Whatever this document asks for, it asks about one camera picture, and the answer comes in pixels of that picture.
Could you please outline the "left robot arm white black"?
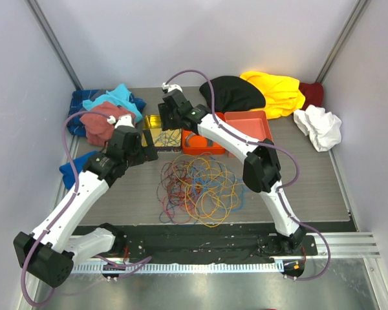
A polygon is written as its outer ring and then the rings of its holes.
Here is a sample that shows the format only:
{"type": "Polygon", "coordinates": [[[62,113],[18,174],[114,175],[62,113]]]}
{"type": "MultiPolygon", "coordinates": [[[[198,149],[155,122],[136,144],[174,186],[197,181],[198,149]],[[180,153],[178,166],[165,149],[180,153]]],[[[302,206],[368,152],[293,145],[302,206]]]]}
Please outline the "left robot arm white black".
{"type": "Polygon", "coordinates": [[[59,205],[30,234],[19,232],[13,244],[20,267],[52,288],[59,287],[78,264],[107,253],[119,257],[125,249],[124,232],[103,223],[76,240],[73,232],[90,208],[132,166],[157,160],[149,130],[119,125],[105,152],[94,153],[59,205]]]}

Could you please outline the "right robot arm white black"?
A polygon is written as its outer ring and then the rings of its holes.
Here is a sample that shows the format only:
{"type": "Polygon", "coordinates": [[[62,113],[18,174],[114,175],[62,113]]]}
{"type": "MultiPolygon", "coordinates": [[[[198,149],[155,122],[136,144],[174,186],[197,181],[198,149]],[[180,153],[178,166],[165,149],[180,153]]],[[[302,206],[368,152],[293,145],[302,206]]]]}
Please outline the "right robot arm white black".
{"type": "Polygon", "coordinates": [[[217,143],[242,164],[242,180],[263,199],[279,235],[280,250],[296,254],[303,246],[306,229],[295,216],[281,181],[281,166],[271,140],[249,137],[229,126],[204,105],[194,107],[179,89],[166,90],[158,105],[162,129],[184,129],[217,143]]]}

